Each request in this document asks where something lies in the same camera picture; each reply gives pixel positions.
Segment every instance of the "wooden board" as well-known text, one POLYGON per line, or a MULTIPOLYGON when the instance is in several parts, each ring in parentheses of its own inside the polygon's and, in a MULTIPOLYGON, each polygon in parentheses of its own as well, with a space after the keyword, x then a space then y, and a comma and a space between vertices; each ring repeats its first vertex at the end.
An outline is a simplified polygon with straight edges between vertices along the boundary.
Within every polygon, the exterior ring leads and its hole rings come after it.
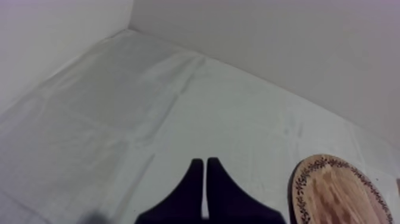
POLYGON ((301 161, 292 182, 298 224, 393 224, 385 200, 357 168, 332 155, 301 161))

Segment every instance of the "white sheet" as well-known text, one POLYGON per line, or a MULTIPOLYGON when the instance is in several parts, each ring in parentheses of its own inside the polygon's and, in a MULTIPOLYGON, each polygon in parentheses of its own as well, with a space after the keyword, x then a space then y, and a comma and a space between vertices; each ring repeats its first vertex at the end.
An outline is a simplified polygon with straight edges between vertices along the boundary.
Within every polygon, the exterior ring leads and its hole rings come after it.
POLYGON ((211 156, 289 221, 290 173, 317 153, 366 173, 400 223, 399 149, 244 71, 133 31, 99 43, 0 116, 0 142, 0 223, 74 223, 94 209, 113 217, 144 173, 122 217, 132 223, 192 158, 211 156))

